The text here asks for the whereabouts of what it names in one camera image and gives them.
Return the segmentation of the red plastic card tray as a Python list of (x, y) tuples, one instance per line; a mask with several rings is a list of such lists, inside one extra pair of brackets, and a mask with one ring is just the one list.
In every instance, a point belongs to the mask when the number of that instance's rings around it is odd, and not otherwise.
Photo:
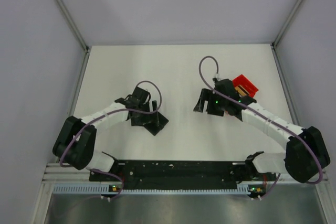
[(249, 97), (254, 98), (255, 94), (259, 91), (259, 89), (252, 84), (243, 74), (237, 76), (233, 81), (232, 81), (234, 87), (237, 85), (241, 85), (244, 87), (248, 93)]

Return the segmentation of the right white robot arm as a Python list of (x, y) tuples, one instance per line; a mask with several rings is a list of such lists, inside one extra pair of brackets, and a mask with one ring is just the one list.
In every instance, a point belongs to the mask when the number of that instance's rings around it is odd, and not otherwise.
[(249, 95), (241, 96), (229, 79), (214, 82), (214, 88), (201, 90), (195, 112), (217, 116), (228, 113), (259, 129), (283, 149), (280, 153), (259, 151), (249, 155), (245, 160), (248, 178), (256, 180), (264, 173), (277, 173), (308, 183), (330, 165), (329, 153), (316, 127), (304, 128), (275, 116)]

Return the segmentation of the black leather card holder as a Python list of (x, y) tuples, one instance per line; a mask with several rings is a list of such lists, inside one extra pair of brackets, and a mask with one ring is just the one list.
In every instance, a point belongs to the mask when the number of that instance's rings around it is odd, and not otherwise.
[(149, 115), (150, 120), (144, 124), (144, 128), (149, 131), (153, 136), (156, 136), (164, 127), (169, 123), (169, 120), (160, 112), (155, 112)]

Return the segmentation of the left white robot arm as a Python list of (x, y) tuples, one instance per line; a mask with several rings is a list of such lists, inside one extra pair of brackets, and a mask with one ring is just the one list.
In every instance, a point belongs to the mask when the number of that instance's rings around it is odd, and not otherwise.
[(118, 98), (108, 107), (91, 115), (68, 117), (56, 139), (52, 152), (77, 170), (97, 169), (107, 180), (119, 174), (117, 161), (111, 155), (95, 149), (96, 137), (112, 126), (130, 121), (131, 126), (141, 126), (152, 135), (157, 135), (169, 122), (159, 112), (161, 103), (151, 100), (150, 92), (135, 87), (133, 93)]

